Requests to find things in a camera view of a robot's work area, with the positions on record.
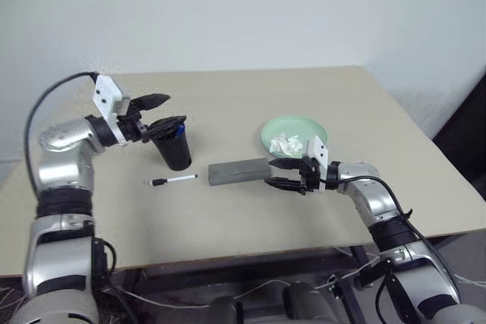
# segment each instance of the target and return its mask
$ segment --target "black cup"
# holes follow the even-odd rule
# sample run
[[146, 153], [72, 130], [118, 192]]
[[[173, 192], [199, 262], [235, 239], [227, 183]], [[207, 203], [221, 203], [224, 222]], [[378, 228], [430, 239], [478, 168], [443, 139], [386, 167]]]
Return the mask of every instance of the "black cup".
[[174, 133], [161, 138], [152, 138], [152, 141], [171, 170], [181, 171], [191, 165], [191, 154], [183, 124], [180, 124]]

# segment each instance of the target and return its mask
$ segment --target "green bowl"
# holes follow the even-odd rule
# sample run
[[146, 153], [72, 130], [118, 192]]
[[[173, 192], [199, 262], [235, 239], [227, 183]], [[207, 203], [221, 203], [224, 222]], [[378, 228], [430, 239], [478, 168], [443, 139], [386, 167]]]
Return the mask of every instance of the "green bowl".
[[[320, 140], [327, 145], [327, 131], [322, 125], [316, 121], [301, 116], [301, 115], [283, 115], [281, 117], [272, 119], [264, 125], [261, 129], [261, 141], [265, 148], [270, 151], [270, 141], [278, 134], [285, 133], [287, 137], [297, 135], [298, 140], [302, 142], [304, 148], [301, 150], [301, 154], [296, 158], [300, 158], [305, 153], [307, 148], [307, 141], [318, 136]], [[283, 153], [273, 152], [275, 157], [285, 158], [288, 157]]]

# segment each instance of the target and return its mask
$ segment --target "table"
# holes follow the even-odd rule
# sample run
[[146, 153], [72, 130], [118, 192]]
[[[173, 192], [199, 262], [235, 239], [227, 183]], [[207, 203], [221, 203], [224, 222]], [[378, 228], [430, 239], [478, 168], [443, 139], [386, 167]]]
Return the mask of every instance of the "table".
[[[314, 68], [115, 76], [132, 97], [167, 93], [150, 123], [187, 114], [192, 165], [169, 170], [152, 143], [114, 146], [94, 159], [96, 235], [113, 243], [119, 267], [150, 266], [372, 242], [347, 197], [277, 190], [262, 181], [211, 187], [207, 166], [271, 158], [260, 129], [284, 114], [307, 115], [329, 132], [330, 159], [376, 166], [427, 236], [486, 228], [486, 204], [363, 68]], [[52, 121], [85, 116], [92, 84]], [[144, 179], [196, 173], [148, 187]], [[273, 170], [273, 175], [285, 176]], [[0, 275], [22, 273], [35, 200], [19, 164], [0, 187]]]

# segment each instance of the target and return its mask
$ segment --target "crumpled white paper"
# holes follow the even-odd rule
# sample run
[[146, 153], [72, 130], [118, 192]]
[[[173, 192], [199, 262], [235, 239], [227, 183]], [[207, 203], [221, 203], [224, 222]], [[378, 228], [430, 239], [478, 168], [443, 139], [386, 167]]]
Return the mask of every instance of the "crumpled white paper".
[[270, 153], [281, 152], [288, 157], [299, 157], [303, 147], [298, 136], [287, 137], [283, 132], [270, 140]]

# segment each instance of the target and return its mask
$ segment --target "gray eraser block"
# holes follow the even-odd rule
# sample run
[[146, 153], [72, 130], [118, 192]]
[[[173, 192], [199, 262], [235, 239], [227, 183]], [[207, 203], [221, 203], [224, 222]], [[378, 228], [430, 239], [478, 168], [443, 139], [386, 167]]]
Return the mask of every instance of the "gray eraser block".
[[247, 159], [244, 161], [215, 163], [209, 165], [208, 171], [211, 186], [263, 180], [271, 176], [270, 165], [267, 159]]

